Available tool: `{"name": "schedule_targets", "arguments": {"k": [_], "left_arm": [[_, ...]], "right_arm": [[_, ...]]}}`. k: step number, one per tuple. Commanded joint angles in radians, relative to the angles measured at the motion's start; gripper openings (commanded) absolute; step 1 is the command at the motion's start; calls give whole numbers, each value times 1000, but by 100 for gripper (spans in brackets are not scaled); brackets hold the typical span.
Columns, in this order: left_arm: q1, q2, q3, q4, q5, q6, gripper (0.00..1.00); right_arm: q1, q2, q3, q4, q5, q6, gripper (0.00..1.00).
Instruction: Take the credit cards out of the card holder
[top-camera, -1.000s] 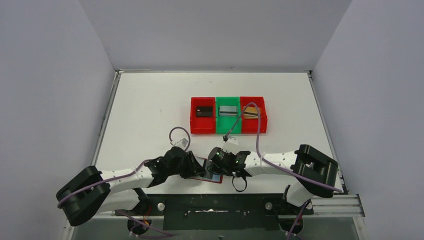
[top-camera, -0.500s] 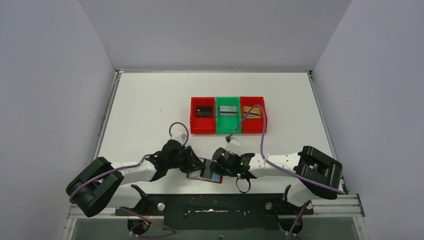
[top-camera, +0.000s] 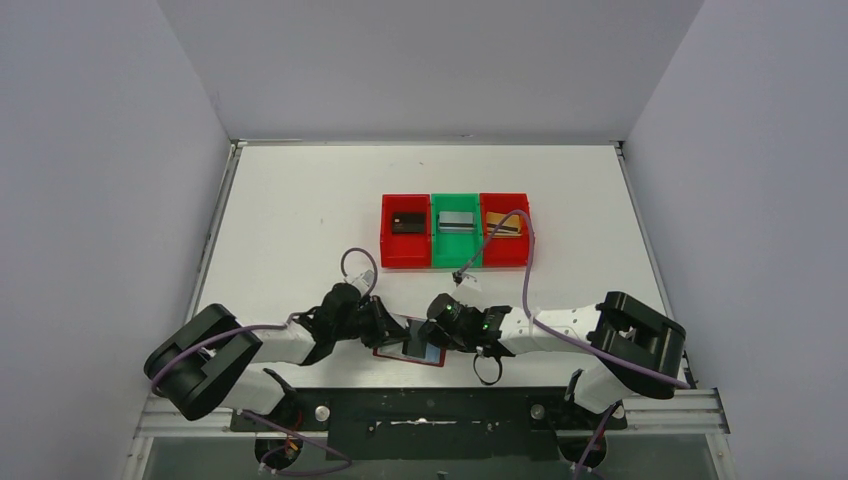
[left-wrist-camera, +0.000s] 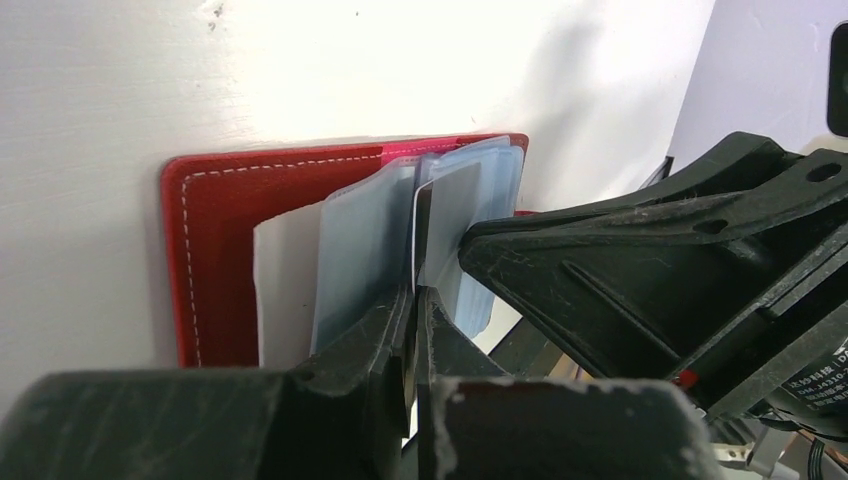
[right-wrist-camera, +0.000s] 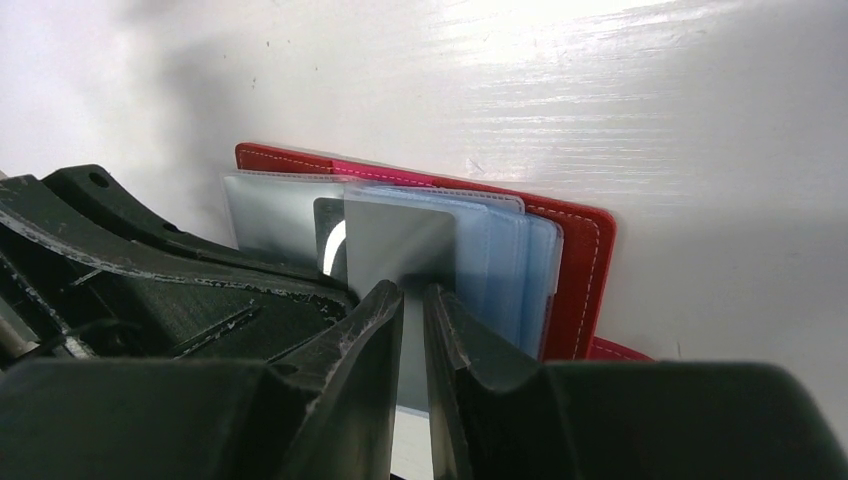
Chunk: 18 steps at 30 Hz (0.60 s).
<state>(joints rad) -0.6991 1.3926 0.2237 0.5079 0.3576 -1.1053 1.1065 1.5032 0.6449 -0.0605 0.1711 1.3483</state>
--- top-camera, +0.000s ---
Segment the gold VIP card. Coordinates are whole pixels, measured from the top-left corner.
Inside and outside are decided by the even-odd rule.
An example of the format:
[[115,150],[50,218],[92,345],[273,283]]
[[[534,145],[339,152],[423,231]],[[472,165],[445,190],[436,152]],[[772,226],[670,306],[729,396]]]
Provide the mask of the gold VIP card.
[[522,229],[522,218],[520,215],[507,215],[498,212],[487,212],[485,216],[486,227],[493,229],[501,225],[501,230],[520,232]]

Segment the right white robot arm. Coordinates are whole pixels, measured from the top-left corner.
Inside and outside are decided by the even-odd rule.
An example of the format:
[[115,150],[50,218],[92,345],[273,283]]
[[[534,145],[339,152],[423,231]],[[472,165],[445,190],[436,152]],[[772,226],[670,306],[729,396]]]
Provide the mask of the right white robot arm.
[[688,388],[679,370],[686,331],[620,291],[580,308],[527,312],[511,305],[479,309],[438,295],[417,333],[444,350],[502,361],[537,352],[574,352],[597,365],[575,378],[562,400],[564,417],[585,427],[630,394],[668,400]]

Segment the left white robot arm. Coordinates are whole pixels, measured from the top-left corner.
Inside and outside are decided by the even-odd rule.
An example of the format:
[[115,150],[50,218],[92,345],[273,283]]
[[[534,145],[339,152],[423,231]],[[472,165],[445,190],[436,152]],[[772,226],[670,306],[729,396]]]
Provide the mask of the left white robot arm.
[[410,337],[408,323],[379,297],[337,283],[319,305],[279,324],[243,325],[223,305],[210,304],[148,356],[143,372],[152,392],[189,421],[226,407],[250,410],[281,427],[295,416],[293,390],[262,364],[311,366],[342,341],[375,349]]

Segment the black VIP card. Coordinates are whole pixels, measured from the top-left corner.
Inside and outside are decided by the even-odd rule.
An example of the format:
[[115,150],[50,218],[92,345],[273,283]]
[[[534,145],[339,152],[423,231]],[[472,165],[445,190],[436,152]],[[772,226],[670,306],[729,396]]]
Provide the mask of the black VIP card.
[[403,353],[406,356],[425,359],[428,341],[426,332],[427,322],[412,320],[409,325],[410,338],[404,343]]

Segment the red leather card holder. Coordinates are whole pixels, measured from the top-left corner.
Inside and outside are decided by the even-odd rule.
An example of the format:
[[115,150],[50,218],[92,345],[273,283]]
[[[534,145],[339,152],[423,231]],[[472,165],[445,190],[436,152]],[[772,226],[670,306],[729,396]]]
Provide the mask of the red leather card holder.
[[373,350],[373,355],[378,358],[396,360],[441,368],[446,359],[446,350],[428,343],[419,333],[425,324],[424,319],[402,316],[409,329],[410,338],[401,343],[384,345]]

